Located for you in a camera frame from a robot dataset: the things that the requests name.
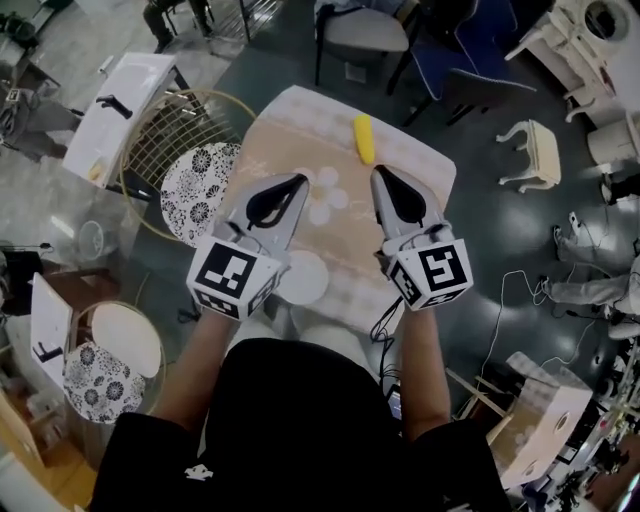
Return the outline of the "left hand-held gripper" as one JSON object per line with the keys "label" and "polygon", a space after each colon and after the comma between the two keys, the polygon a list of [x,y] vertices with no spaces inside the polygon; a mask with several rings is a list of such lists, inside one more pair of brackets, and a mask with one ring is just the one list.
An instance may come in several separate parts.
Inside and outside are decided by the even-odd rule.
{"label": "left hand-held gripper", "polygon": [[243,187],[214,232],[200,239],[186,281],[196,304],[233,320],[256,312],[289,269],[288,247],[308,194],[299,173]]}

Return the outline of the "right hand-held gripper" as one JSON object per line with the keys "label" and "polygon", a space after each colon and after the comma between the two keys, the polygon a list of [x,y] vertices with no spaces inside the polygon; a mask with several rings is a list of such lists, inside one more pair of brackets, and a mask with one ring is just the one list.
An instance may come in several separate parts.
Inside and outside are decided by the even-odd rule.
{"label": "right hand-held gripper", "polygon": [[375,254],[383,274],[412,311],[445,304],[470,289],[473,276],[465,242],[444,221],[433,190],[383,164],[370,178],[377,223],[385,242]]}

